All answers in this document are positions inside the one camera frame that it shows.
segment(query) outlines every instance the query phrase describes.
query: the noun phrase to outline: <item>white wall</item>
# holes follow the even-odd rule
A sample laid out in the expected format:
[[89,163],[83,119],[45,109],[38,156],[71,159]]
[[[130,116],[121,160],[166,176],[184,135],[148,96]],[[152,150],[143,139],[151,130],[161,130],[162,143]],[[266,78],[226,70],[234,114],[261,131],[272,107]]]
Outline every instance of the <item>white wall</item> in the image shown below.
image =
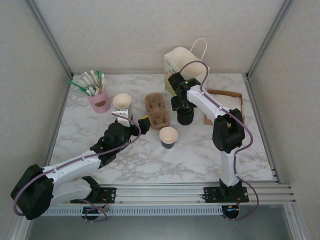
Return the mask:
[[296,0],[252,79],[275,161],[320,239],[320,1]]
[[[163,73],[165,53],[203,37],[212,73],[242,73],[283,0],[35,2],[73,72]],[[203,49],[197,46],[196,56]]]
[[43,164],[67,76],[22,0],[0,7],[0,239],[15,215],[10,193],[27,167]]

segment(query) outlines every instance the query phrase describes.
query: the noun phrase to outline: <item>white paper bag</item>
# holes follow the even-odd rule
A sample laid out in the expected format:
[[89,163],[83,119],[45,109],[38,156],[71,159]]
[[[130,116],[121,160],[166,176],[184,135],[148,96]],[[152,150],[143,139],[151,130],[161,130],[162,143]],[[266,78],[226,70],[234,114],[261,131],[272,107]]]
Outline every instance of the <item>white paper bag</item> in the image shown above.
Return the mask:
[[[205,42],[205,49],[201,58],[197,58],[193,53],[192,49],[194,48],[196,42],[198,40],[203,40]],[[207,42],[203,38],[197,39],[192,45],[191,49],[188,50],[185,47],[179,46],[173,49],[171,52],[168,52],[164,55],[164,81],[165,81],[165,89],[172,95],[176,95],[172,87],[168,82],[168,78],[171,74],[179,72],[180,69],[186,65],[187,63],[194,60],[202,60],[207,50]],[[187,66],[182,72],[181,75],[184,79],[188,80],[191,78],[196,78],[199,82],[204,80],[206,75],[206,68],[203,64],[199,62],[195,62]]]

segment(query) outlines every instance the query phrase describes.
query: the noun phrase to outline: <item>black paper cup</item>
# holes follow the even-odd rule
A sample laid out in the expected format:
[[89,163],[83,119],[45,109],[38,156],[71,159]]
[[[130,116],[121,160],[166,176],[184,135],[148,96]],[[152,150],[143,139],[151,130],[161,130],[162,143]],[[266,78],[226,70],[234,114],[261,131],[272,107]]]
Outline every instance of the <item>black paper cup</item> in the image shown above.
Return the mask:
[[178,139],[178,132],[173,127],[166,126],[159,132],[162,147],[172,149]]

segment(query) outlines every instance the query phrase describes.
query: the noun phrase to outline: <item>marble table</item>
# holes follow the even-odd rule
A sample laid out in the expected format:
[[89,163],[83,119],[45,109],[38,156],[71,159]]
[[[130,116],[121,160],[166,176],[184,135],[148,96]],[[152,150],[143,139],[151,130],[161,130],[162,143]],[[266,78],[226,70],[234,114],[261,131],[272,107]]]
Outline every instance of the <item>marble table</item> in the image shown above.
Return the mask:
[[[272,172],[260,136],[254,112],[240,73],[210,74],[208,89],[238,92],[243,97],[245,123],[254,137],[253,145],[239,154],[238,174],[248,181],[272,180]],[[106,89],[110,99],[120,93],[132,97],[135,120],[145,116],[144,98],[150,93],[162,93],[170,115],[170,126],[178,132],[172,149],[164,149],[159,131],[150,129],[135,143],[117,154],[109,165],[91,174],[99,184],[162,184],[217,182],[221,176],[220,153],[212,142],[213,127],[204,125],[204,113],[195,108],[191,125],[182,126],[172,111],[171,95],[165,90],[163,74],[106,75]],[[61,163],[78,156],[103,136],[114,107],[103,114],[95,113],[86,97],[71,86],[50,164]],[[249,135],[243,144],[249,142]]]

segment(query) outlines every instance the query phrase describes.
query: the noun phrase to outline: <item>brown cardboard box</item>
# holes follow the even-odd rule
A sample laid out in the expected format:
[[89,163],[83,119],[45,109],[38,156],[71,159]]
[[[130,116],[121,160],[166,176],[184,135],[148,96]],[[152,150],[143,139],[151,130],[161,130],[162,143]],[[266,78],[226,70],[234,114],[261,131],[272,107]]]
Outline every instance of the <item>brown cardboard box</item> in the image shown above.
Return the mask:
[[[215,94],[215,95],[225,95],[225,96],[230,96],[233,98],[240,98],[241,101],[241,113],[242,113],[242,120],[243,123],[245,123],[245,115],[244,115],[244,102],[242,99],[242,94],[234,91],[223,91],[223,90],[214,90],[214,89],[208,89],[207,92],[209,94]],[[204,124],[205,125],[214,125],[213,122],[207,118],[207,115],[204,115]]]

